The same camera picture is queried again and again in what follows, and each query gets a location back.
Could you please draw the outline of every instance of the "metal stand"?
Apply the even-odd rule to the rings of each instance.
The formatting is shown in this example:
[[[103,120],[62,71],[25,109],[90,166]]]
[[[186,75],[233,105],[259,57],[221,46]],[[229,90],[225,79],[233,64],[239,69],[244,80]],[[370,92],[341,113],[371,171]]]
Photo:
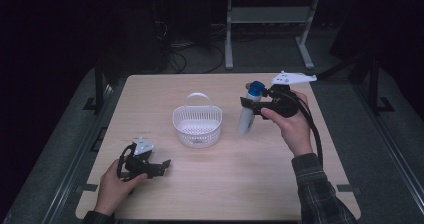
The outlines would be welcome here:
[[[312,0],[306,7],[232,7],[232,0],[227,5],[227,36],[225,40],[225,67],[234,68],[231,46],[232,23],[304,23],[305,29],[296,43],[307,69],[313,69],[314,64],[306,48],[306,39],[311,29],[312,21],[319,0]]]

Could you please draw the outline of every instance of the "black tool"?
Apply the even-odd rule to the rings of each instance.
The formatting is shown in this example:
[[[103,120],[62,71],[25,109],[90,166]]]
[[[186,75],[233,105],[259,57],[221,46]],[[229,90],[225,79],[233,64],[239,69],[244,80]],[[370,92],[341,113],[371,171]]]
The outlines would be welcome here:
[[[135,150],[137,143],[134,143],[127,146],[122,155],[119,157],[119,164],[117,174],[119,178],[122,178],[122,181],[130,181],[136,176],[146,173],[149,179],[152,179],[156,176],[163,176],[166,169],[170,166],[171,160],[164,161],[162,164],[152,164],[147,160],[152,154],[152,150],[136,155]],[[125,159],[125,153],[127,150],[131,150],[126,162],[125,169],[129,171],[128,175],[123,175],[122,165]]]
[[[304,101],[300,99],[296,93],[290,90],[289,85],[274,84],[269,89],[265,88],[262,92],[262,96],[269,96],[272,100],[270,102],[254,102],[250,99],[240,97],[241,105],[252,109],[254,115],[261,115],[263,119],[267,119],[261,113],[261,109],[263,107],[271,109],[285,118],[292,117],[300,111],[305,116],[306,121],[314,134],[318,159],[321,166],[323,166],[321,138],[312,118],[311,111],[306,103],[304,103]]]

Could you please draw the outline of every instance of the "table leg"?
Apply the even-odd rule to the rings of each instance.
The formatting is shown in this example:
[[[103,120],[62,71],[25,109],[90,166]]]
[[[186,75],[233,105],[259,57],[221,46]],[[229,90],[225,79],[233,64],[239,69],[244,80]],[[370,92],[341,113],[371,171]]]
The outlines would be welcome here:
[[[227,38],[225,40],[225,68],[232,70],[233,65],[233,49],[231,47],[231,1],[228,0],[227,6]]]
[[[319,0],[312,0],[312,4],[309,8],[308,15],[305,21],[305,30],[302,35],[296,37],[296,43],[299,48],[300,54],[302,55],[303,62],[307,69],[314,69],[314,64],[312,62],[311,57],[309,56],[308,49],[306,48],[306,38],[308,37],[309,30],[311,29],[312,21],[314,20],[316,8],[318,6]]]

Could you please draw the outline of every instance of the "blue cap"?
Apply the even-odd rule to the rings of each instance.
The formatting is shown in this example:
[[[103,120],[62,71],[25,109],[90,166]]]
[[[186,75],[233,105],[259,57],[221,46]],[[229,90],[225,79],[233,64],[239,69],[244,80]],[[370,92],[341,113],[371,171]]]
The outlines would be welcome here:
[[[260,96],[265,89],[265,85],[262,82],[254,81],[250,83],[249,91],[247,91],[252,96]]]

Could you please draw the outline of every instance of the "spray bottle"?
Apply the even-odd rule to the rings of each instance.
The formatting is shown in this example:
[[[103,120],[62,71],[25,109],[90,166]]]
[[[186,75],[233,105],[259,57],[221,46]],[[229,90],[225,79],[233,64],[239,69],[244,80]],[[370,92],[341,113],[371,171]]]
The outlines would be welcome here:
[[[259,102],[262,97],[262,92],[265,89],[265,85],[262,82],[254,81],[250,83],[246,98]],[[243,107],[241,110],[240,120],[237,126],[237,132],[240,135],[244,135],[249,132],[252,127],[253,120],[255,115],[253,115],[253,110],[250,108]]]

